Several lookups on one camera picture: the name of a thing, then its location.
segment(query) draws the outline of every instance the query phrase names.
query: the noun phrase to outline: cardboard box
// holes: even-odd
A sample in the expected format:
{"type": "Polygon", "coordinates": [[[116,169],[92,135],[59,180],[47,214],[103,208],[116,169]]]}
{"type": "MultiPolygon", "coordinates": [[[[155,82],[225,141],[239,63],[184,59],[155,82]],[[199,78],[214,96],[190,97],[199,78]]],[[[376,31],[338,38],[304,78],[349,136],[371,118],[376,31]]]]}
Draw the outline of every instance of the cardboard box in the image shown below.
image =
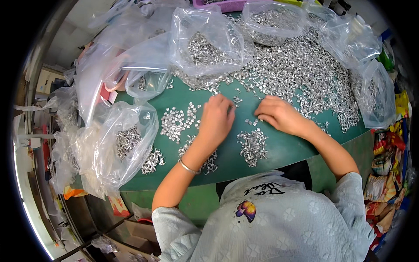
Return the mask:
{"type": "Polygon", "coordinates": [[[114,254],[120,262],[129,262],[127,256],[124,255],[128,252],[133,255],[141,254],[146,259],[150,258],[151,253],[155,256],[161,254],[154,226],[132,220],[125,220],[124,224],[130,233],[130,236],[124,239],[124,242],[116,241],[108,235],[104,235],[118,247],[119,252],[114,252],[114,254]]]}
{"type": "Polygon", "coordinates": [[[36,91],[38,93],[49,94],[51,91],[51,83],[54,82],[56,78],[65,80],[63,74],[52,72],[48,68],[43,67],[38,78],[38,85],[36,86],[36,91]]]}

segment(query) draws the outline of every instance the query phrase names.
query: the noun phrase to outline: person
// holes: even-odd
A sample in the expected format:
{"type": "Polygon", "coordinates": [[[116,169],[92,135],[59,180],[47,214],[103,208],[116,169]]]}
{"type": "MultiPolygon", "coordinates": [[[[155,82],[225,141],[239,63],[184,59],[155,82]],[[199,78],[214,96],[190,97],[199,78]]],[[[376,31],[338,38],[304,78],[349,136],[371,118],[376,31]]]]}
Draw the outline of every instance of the person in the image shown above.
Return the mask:
{"type": "Polygon", "coordinates": [[[336,177],[331,198],[306,190],[280,171],[255,174],[228,184],[220,207],[199,230],[177,206],[235,118],[231,100],[211,96],[197,137],[154,195],[152,220],[161,261],[363,261],[375,234],[365,219],[353,158],[280,98],[267,96],[254,114],[315,146],[336,177]]]}

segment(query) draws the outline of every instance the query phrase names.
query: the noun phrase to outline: pink plastic basket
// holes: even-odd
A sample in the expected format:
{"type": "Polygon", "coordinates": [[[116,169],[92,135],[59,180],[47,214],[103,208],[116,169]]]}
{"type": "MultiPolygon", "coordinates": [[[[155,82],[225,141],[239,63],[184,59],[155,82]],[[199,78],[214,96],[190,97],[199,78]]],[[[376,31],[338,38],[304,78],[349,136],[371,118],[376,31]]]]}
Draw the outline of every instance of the pink plastic basket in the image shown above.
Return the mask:
{"type": "Polygon", "coordinates": [[[194,4],[194,7],[202,8],[202,9],[205,9],[205,7],[209,7],[212,5],[219,5],[221,7],[221,12],[223,13],[242,11],[244,4],[246,4],[247,2],[247,0],[228,0],[228,1],[222,1],[222,2],[204,5],[202,3],[203,1],[204,0],[192,0],[192,3],[194,4]]]}

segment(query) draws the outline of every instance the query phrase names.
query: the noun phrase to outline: purple butterfly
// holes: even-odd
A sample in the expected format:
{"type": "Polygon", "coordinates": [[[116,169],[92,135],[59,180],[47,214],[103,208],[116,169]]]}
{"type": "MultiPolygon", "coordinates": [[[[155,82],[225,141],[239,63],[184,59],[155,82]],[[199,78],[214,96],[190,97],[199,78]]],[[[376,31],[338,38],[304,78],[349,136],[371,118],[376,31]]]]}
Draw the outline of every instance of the purple butterfly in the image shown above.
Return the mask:
{"type": "Polygon", "coordinates": [[[237,209],[237,217],[241,217],[244,214],[247,217],[247,221],[249,221],[249,223],[255,219],[256,207],[252,202],[244,200],[240,205],[238,205],[237,209]]]}

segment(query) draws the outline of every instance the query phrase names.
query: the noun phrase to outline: green table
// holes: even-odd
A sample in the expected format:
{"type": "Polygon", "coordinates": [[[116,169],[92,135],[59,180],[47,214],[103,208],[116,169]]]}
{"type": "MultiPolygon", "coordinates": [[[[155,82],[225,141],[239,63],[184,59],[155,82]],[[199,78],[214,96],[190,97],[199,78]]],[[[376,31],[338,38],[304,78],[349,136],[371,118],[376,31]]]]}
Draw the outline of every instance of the green table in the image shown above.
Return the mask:
{"type": "MultiPolygon", "coordinates": [[[[173,86],[174,88],[165,89],[161,95],[149,101],[157,110],[160,124],[160,118],[163,113],[166,112],[167,107],[171,109],[175,106],[176,110],[183,110],[186,112],[189,102],[194,103],[195,106],[198,104],[203,106],[212,95],[212,93],[206,90],[190,91],[189,87],[177,77],[173,77],[173,86]]],[[[217,171],[211,172],[206,176],[204,174],[197,175],[192,180],[191,186],[217,183],[277,169],[318,154],[317,150],[304,139],[277,131],[266,122],[258,122],[257,126],[250,126],[245,123],[246,118],[252,122],[255,120],[253,112],[258,107],[260,100],[257,97],[253,97],[252,92],[246,92],[244,87],[237,80],[234,80],[230,85],[222,83],[219,90],[229,99],[238,95],[243,99],[243,102],[240,103],[240,107],[236,109],[236,117],[230,134],[218,147],[218,158],[215,161],[215,164],[218,165],[217,171]],[[241,90],[240,94],[234,90],[237,87],[241,90]],[[248,167],[244,157],[239,155],[241,144],[237,143],[238,140],[236,136],[240,131],[250,132],[258,127],[261,128],[265,135],[269,136],[266,140],[268,158],[266,160],[258,160],[256,167],[248,167]]],[[[256,89],[256,92],[258,96],[265,97],[258,89],[256,89]]],[[[133,98],[127,95],[126,92],[118,92],[116,101],[126,101],[129,104],[132,104],[133,98]]],[[[202,108],[198,109],[198,112],[196,113],[197,119],[200,119],[201,114],[202,108]]],[[[318,122],[330,122],[328,125],[328,132],[340,144],[368,131],[365,129],[364,123],[361,120],[357,126],[351,127],[343,134],[337,116],[332,116],[331,110],[325,111],[315,117],[318,122]]],[[[198,129],[196,129],[195,126],[192,126],[190,129],[185,129],[181,133],[181,141],[178,145],[176,142],[169,140],[166,135],[160,135],[160,131],[161,127],[155,138],[154,147],[161,149],[163,156],[166,158],[166,164],[164,166],[157,166],[157,170],[154,173],[143,175],[141,171],[138,172],[134,178],[120,188],[121,191],[156,189],[165,175],[176,164],[178,160],[178,149],[185,144],[187,135],[198,134],[198,129]]]]}

